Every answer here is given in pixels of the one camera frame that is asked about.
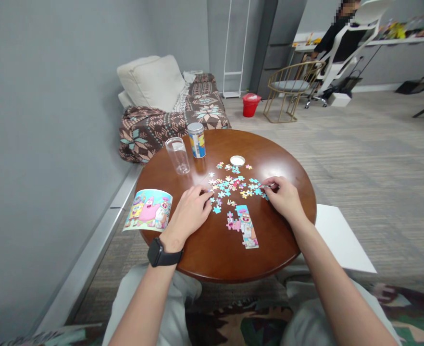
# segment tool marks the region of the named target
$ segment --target red trash bin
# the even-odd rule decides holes
[[[244,95],[242,97],[242,102],[244,104],[244,109],[242,111],[242,114],[246,118],[253,117],[261,99],[262,99],[261,96],[258,96],[252,93]]]

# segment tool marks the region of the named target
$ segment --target wrist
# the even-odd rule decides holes
[[[168,228],[159,236],[159,239],[167,253],[176,253],[183,249],[185,241],[168,231]]]
[[[301,210],[301,211],[291,210],[291,211],[285,213],[284,217],[292,227],[303,226],[306,223],[311,223],[310,220],[308,220],[308,218],[305,215],[305,212],[303,210]]]

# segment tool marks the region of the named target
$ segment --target left hand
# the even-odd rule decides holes
[[[208,191],[196,185],[183,193],[167,228],[159,237],[167,252],[180,251],[188,237],[207,220],[212,210],[209,198],[213,196],[213,191]]]

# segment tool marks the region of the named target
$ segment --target black smartwatch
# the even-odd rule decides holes
[[[164,246],[159,238],[153,239],[148,250],[148,260],[152,267],[177,264],[182,259],[182,255],[183,249],[175,253],[164,252]]]

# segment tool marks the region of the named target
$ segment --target gray seat cushion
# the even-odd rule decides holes
[[[289,92],[306,91],[310,87],[310,83],[304,80],[287,80],[281,82],[273,82],[270,85],[277,90]]]

